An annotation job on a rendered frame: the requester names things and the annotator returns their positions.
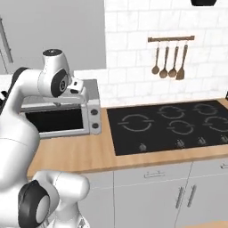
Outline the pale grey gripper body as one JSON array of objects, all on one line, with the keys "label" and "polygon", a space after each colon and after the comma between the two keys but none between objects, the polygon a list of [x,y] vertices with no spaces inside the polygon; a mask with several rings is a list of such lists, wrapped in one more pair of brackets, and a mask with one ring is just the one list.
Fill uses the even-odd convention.
[{"label": "pale grey gripper body", "polygon": [[83,104],[88,102],[88,93],[83,87],[81,91],[76,89],[67,89],[61,96],[53,99],[59,103]]}]

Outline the silver toaster oven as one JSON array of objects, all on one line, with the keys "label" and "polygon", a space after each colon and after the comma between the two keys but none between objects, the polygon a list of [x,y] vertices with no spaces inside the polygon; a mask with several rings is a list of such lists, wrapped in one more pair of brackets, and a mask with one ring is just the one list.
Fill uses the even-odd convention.
[{"label": "silver toaster oven", "polygon": [[59,103],[54,98],[30,96],[24,99],[20,114],[37,128],[41,139],[99,134],[102,122],[97,80],[73,79],[67,89],[81,91],[83,87],[87,103]]}]

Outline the grey tall cupboard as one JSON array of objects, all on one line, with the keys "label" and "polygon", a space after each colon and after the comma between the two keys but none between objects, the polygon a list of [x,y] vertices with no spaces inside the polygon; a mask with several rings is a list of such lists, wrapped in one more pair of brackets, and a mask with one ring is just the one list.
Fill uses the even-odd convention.
[{"label": "grey tall cupboard", "polygon": [[0,74],[43,68],[48,49],[72,70],[106,67],[104,0],[0,0],[0,19],[13,59],[0,54]]}]

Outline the small brown wooden spoon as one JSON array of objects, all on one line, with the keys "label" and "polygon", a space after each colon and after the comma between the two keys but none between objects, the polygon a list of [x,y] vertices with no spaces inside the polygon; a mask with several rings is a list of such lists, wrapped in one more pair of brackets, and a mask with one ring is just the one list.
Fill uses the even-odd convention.
[{"label": "small brown wooden spoon", "polygon": [[155,66],[151,70],[151,73],[154,75],[157,75],[159,73],[158,60],[159,60],[159,46],[157,46],[157,49],[156,49]]}]

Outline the brown wooden ladle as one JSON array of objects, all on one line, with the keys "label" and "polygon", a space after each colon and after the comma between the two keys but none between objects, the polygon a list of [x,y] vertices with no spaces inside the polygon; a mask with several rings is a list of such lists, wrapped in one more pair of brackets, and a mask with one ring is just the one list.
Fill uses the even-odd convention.
[{"label": "brown wooden ladle", "polygon": [[169,46],[166,47],[166,51],[165,51],[165,61],[164,61],[164,67],[163,70],[160,71],[159,76],[161,78],[165,78],[167,76],[167,57],[168,57],[168,53],[169,53]]}]

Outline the wide grey drawer front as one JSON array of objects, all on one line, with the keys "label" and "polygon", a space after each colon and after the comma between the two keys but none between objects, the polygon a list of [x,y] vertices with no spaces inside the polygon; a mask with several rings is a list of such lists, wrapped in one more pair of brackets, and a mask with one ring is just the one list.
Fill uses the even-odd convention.
[{"label": "wide grey drawer front", "polygon": [[[114,186],[120,187],[142,183],[155,183],[169,180],[184,179],[188,177],[190,169],[191,162],[118,170],[114,172]],[[158,171],[165,172],[166,175],[162,177],[147,179],[143,177],[143,175],[145,175],[147,172],[156,173]]]}]

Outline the black induction hob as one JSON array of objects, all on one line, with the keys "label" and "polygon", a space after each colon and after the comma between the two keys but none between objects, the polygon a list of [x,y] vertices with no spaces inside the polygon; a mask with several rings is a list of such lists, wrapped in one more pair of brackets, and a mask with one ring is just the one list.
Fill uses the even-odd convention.
[{"label": "black induction hob", "polygon": [[118,156],[228,144],[228,109],[216,100],[114,108],[107,115]]}]

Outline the brown wooden round spoon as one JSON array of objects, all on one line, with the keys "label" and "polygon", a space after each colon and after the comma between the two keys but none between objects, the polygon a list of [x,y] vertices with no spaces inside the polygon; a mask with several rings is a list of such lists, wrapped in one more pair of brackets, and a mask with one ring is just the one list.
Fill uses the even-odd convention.
[{"label": "brown wooden round spoon", "polygon": [[171,70],[168,71],[168,76],[169,76],[169,77],[175,77],[175,75],[176,75],[175,65],[176,65],[178,50],[179,50],[179,45],[177,45],[177,46],[175,47],[174,64],[173,64],[173,68],[172,68]]}]

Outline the brown wooden spatula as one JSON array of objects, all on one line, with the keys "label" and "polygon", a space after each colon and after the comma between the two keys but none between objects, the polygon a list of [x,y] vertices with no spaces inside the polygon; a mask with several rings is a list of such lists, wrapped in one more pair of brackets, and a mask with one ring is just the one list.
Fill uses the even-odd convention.
[{"label": "brown wooden spatula", "polygon": [[185,45],[183,48],[183,59],[182,59],[182,65],[181,68],[178,70],[177,74],[176,74],[176,80],[183,80],[184,79],[184,63],[185,63],[185,58],[186,58],[186,54],[188,51],[188,45]]}]

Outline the narrow grey cupboard panel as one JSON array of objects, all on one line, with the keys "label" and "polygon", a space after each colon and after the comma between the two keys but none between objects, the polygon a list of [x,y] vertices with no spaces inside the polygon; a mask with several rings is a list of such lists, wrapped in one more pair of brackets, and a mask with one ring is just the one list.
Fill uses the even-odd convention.
[{"label": "narrow grey cupboard panel", "polygon": [[82,215],[91,228],[114,228],[113,173],[85,174],[90,182],[90,191],[78,203]]}]

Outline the grey cupboard door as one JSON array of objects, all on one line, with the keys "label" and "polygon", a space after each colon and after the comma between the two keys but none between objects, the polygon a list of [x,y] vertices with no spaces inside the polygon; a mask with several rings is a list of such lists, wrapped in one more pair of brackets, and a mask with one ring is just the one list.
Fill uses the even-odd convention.
[{"label": "grey cupboard door", "polygon": [[175,203],[185,184],[181,179],[116,187],[115,228],[175,228]]},{"label": "grey cupboard door", "polygon": [[[187,203],[196,184],[191,206]],[[228,174],[190,177],[176,218],[175,228],[228,221]]]}]

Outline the black range hood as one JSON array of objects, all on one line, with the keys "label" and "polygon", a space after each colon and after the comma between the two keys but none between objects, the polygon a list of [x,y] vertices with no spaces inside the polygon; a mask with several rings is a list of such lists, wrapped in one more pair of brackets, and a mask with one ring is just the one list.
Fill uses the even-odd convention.
[{"label": "black range hood", "polygon": [[214,6],[217,0],[191,0],[192,6]]}]

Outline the brown wooden utensil rail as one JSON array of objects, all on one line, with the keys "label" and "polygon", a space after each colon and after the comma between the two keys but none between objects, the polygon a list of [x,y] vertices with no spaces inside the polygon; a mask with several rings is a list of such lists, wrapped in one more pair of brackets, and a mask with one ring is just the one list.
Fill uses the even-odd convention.
[{"label": "brown wooden utensil rail", "polygon": [[150,42],[171,42],[171,41],[192,41],[195,39],[195,36],[187,37],[148,37],[148,43]]}]

